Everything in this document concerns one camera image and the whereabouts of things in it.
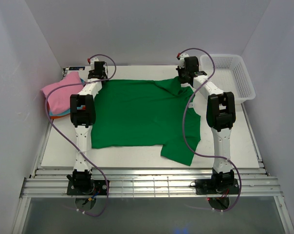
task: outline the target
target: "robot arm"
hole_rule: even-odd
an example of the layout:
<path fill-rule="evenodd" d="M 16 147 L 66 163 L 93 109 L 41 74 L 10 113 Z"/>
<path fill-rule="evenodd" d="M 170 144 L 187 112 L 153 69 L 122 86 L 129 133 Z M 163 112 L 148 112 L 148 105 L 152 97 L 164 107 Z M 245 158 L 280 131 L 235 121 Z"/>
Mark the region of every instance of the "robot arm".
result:
<path fill-rule="evenodd" d="M 102 82 L 94 81 L 107 78 L 105 62 L 99 61 L 98 58 L 92 58 L 89 63 L 91 70 L 89 71 L 88 82 L 91 83 L 85 85 L 78 94 L 70 96 L 70 119 L 74 125 L 76 145 L 86 157 L 88 157 L 88 152 L 92 147 L 91 131 L 96 121 L 94 98 L 102 89 Z M 92 188 L 91 175 L 91 164 L 84 159 L 80 152 L 76 152 L 73 176 L 68 175 L 67 178 L 74 188 L 85 193 Z"/>
<path fill-rule="evenodd" d="M 198 89 L 207 79 L 204 71 L 199 71 L 197 57 L 190 57 L 187 53 L 178 55 L 180 65 L 177 67 L 181 83 L 189 83 Z M 207 100 L 206 119 L 211 127 L 214 139 L 214 155 L 230 159 L 230 134 L 236 121 L 235 99 L 232 92 L 224 92 L 211 81 L 200 90 Z M 231 164 L 221 158 L 215 158 L 210 182 L 204 182 L 202 187 L 212 190 L 225 190 L 236 183 Z"/>
<path fill-rule="evenodd" d="M 203 76 L 195 77 L 193 87 L 198 89 L 205 81 L 206 78 Z M 199 92 L 208 100 L 206 117 L 213 133 L 214 155 L 230 159 L 230 134 L 236 121 L 234 95 L 230 92 L 225 93 L 211 81 L 208 81 Z M 226 173 L 232 170 L 232 166 L 227 160 L 216 158 L 213 169 L 217 173 Z"/>

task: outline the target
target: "white table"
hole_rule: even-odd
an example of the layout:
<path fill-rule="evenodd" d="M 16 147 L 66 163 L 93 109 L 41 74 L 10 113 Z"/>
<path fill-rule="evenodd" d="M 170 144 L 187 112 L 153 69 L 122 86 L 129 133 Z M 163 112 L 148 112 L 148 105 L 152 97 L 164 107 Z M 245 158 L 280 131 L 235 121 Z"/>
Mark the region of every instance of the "white table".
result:
<path fill-rule="evenodd" d="M 177 76 L 176 66 L 118 66 L 113 79 L 162 80 Z M 87 80 L 89 67 L 79 71 Z M 196 152 L 214 154 L 213 136 L 206 123 L 206 100 L 198 92 L 193 101 L 195 111 L 201 118 L 201 141 Z M 231 133 L 231 160 L 238 168 L 259 168 L 257 155 L 249 133 L 241 105 L 236 105 L 237 120 Z M 70 140 L 75 142 L 74 126 L 70 117 L 54 120 L 54 124 Z M 89 159 L 100 168 L 212 168 L 213 159 L 194 156 L 191 166 L 185 166 L 160 156 L 162 146 L 108 147 L 91 149 Z M 75 148 L 54 128 L 51 129 L 41 166 L 43 168 L 72 168 L 75 163 Z"/>

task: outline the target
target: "green shirt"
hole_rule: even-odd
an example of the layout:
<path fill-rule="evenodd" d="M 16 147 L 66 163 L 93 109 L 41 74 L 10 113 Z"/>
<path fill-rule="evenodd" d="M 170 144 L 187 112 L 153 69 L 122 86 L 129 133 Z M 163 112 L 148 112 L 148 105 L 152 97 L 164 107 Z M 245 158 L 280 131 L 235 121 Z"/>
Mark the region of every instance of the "green shirt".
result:
<path fill-rule="evenodd" d="M 193 94 L 178 78 L 111 80 L 103 85 L 94 104 L 96 122 L 92 148 L 163 145 L 161 156 L 190 166 L 194 154 L 182 135 L 185 106 Z M 200 141 L 200 116 L 187 110 L 186 138 L 193 150 Z"/>

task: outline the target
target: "black mount plate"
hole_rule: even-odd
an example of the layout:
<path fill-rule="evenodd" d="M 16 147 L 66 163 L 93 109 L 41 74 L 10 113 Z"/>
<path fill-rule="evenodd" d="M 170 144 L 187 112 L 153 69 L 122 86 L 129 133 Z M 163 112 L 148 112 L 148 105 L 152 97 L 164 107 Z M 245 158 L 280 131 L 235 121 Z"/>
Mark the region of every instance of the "black mount plate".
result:
<path fill-rule="evenodd" d="M 214 189 L 211 188 L 210 183 L 211 179 L 196 179 L 196 194 L 197 195 L 211 195 L 211 194 L 222 194 L 223 191 L 220 191 L 220 193 L 217 193 Z M 234 180 L 234 185 L 230 186 L 228 194 L 238 194 L 239 192 L 239 186 L 238 181 Z"/>
<path fill-rule="evenodd" d="M 216 197 L 210 197 L 208 201 L 212 208 L 218 209 L 218 210 L 226 210 L 228 209 L 230 205 L 230 200 L 228 197 L 225 197 L 222 199 L 218 199 Z"/>
<path fill-rule="evenodd" d="M 98 195 L 107 195 L 107 188 L 106 188 L 106 183 L 105 180 L 92 180 L 93 182 L 93 188 L 95 189 L 95 192 L 99 192 Z M 67 187 L 67 195 L 71 196 L 79 196 L 79 195 L 88 195 L 93 192 L 93 188 L 89 193 L 83 193 L 80 190 L 74 188 L 72 182 L 68 182 L 68 187 Z"/>

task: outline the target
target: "laundry basket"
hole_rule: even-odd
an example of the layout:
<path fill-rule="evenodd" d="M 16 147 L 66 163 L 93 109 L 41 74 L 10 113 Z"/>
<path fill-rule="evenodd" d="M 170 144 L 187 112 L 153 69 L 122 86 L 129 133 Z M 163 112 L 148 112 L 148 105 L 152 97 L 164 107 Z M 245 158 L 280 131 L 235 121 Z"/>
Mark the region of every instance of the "laundry basket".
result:
<path fill-rule="evenodd" d="M 223 91 L 233 92 L 235 104 L 255 98 L 255 91 L 241 56 L 211 55 L 211 57 L 216 69 L 211 81 Z M 212 74 L 212 61 L 207 55 L 200 57 L 200 65 L 208 75 Z"/>

